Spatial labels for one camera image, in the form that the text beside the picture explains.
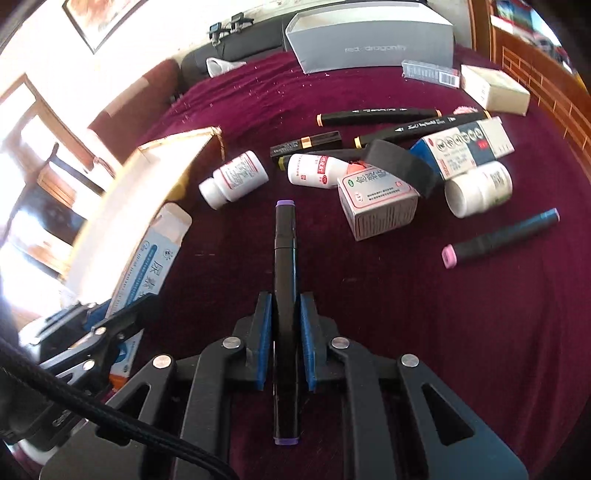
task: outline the maroon tablecloth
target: maroon tablecloth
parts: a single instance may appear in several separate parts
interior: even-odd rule
[[[457,63],[489,66],[474,52]],[[229,158],[254,150],[269,182],[220,211],[203,202],[162,292],[166,315],[146,332],[140,358],[182,358],[231,333],[272,289],[274,207],[297,206],[300,290],[343,335],[372,352],[425,361],[539,472],[591,393],[591,189],[550,118],[500,115],[515,147],[502,161],[513,198],[455,218],[443,192],[421,200],[412,224],[355,242],[336,191],[292,186],[269,147],[330,128],[316,114],[412,106],[452,113],[476,106],[461,90],[403,79],[399,67],[304,75],[291,53],[249,63],[193,87],[146,136],[220,125]],[[347,146],[375,127],[341,128]],[[561,222],[536,238],[448,271],[441,249],[557,207]],[[296,447],[272,441],[265,394],[235,402],[232,465],[243,479],[340,478],[339,403],[308,397]]]

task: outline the black cable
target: black cable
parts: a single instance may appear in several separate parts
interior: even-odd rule
[[[58,380],[0,338],[0,367],[17,380],[100,427],[117,430],[152,450],[185,460],[208,470],[215,478],[239,480],[232,468],[209,452],[169,433],[128,417]]]

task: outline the gray shoe box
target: gray shoe box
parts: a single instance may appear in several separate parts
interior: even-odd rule
[[[453,26],[423,4],[363,2],[297,13],[285,34],[304,73],[400,66],[451,67]]]

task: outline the framed painting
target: framed painting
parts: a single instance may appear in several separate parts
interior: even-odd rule
[[[92,53],[147,0],[66,0],[62,8]]]

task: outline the blue stripe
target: blue stripe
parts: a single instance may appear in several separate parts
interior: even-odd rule
[[[304,368],[306,370],[306,380],[308,381],[308,390],[314,391],[316,389],[316,357],[314,353],[314,345],[312,340],[312,332],[310,330],[310,320],[308,318],[308,310],[306,309],[306,302],[300,302],[300,321],[301,321],[301,343],[304,356]]]
[[[259,346],[258,371],[256,372],[256,387],[262,390],[267,378],[267,362],[269,359],[269,346],[271,344],[271,295],[267,295],[265,315],[261,329],[261,344]]]
[[[146,259],[144,260],[144,263],[142,264],[141,268],[139,269],[137,277],[135,277],[134,284],[131,287],[131,290],[129,291],[129,296],[127,297],[124,307],[126,307],[127,305],[129,305],[131,302],[133,302],[135,300],[135,296],[137,295],[139,287],[142,284],[142,280],[144,279],[144,275],[146,275],[146,272],[148,271],[150,263],[152,263],[152,259],[156,255],[157,250],[158,250],[158,245],[152,245],[150,247],[150,251],[148,252],[148,255],[146,255]]]

